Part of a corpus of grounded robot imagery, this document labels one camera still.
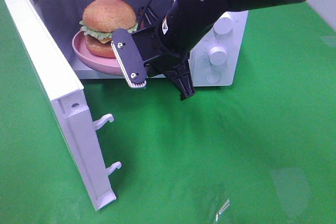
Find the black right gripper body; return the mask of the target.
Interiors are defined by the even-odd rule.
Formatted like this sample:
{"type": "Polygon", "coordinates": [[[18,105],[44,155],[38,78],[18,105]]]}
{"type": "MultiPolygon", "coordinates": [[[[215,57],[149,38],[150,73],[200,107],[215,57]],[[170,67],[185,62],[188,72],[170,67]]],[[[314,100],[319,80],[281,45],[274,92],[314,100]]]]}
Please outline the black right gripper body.
{"type": "Polygon", "coordinates": [[[179,90],[183,101],[195,94],[188,63],[190,54],[180,55],[161,41],[161,21],[149,7],[138,11],[140,29],[132,38],[148,77],[164,75],[179,90]]]}

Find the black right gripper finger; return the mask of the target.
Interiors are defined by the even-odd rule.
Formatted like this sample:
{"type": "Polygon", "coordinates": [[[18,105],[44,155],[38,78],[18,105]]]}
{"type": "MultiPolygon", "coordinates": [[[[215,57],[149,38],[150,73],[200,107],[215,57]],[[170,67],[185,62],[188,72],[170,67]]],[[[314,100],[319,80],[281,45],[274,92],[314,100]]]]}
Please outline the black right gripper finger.
{"type": "Polygon", "coordinates": [[[112,33],[111,47],[130,88],[146,86],[146,69],[139,50],[127,30],[118,28],[112,33]]]}

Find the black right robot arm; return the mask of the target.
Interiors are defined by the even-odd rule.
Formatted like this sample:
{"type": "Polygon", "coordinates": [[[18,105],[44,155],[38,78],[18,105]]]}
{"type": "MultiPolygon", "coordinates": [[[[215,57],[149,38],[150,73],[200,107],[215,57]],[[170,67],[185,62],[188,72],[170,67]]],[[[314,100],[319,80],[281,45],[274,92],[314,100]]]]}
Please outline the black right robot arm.
{"type": "Polygon", "coordinates": [[[180,91],[181,99],[186,99],[195,93],[188,63],[190,51],[221,15],[304,1],[175,0],[152,26],[133,33],[115,30],[111,47],[131,88],[143,88],[147,77],[163,74],[180,91]]]}

